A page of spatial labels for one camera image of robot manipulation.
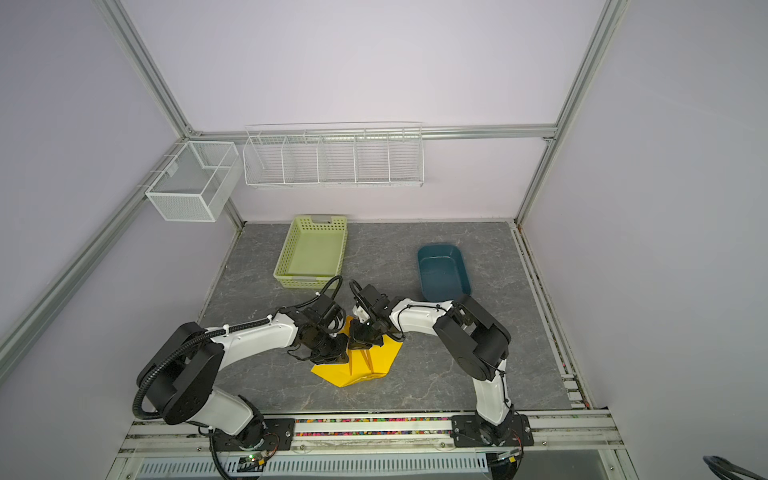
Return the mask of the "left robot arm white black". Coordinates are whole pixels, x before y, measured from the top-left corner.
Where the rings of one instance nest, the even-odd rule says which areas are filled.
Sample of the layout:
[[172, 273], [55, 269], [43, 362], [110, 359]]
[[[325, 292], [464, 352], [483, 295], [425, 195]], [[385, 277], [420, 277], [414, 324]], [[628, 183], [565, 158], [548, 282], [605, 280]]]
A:
[[342, 284], [336, 275], [311, 299], [261, 319], [215, 328], [194, 322], [179, 326], [137, 377], [134, 418], [205, 428], [213, 441], [228, 441], [236, 449], [262, 447], [270, 434], [263, 414], [244, 397], [217, 387], [217, 377], [272, 350], [284, 349], [314, 365], [348, 362], [349, 338], [342, 331], [346, 312], [336, 301]]

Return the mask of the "yellow paper napkin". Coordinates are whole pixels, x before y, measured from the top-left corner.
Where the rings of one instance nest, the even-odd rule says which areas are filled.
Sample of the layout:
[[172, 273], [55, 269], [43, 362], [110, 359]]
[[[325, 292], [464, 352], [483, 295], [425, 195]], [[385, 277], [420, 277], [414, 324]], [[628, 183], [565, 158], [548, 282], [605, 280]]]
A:
[[402, 348], [401, 342], [384, 336], [381, 345], [368, 349], [349, 349], [345, 345], [342, 349], [340, 340], [350, 339], [352, 320], [355, 317], [347, 316], [341, 332], [313, 347], [310, 354], [312, 373], [338, 388], [387, 376]]

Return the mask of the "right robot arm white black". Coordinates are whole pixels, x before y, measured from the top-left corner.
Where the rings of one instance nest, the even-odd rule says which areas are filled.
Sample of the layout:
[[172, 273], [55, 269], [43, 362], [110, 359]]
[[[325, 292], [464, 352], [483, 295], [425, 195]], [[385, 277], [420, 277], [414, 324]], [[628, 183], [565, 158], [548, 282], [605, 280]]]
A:
[[472, 378], [472, 414], [451, 417], [454, 444], [464, 447], [518, 447], [534, 444], [528, 418], [516, 411], [507, 386], [509, 331], [473, 297], [419, 302], [388, 298], [374, 286], [350, 282], [355, 307], [349, 335], [352, 348], [402, 342], [408, 333], [432, 335]]

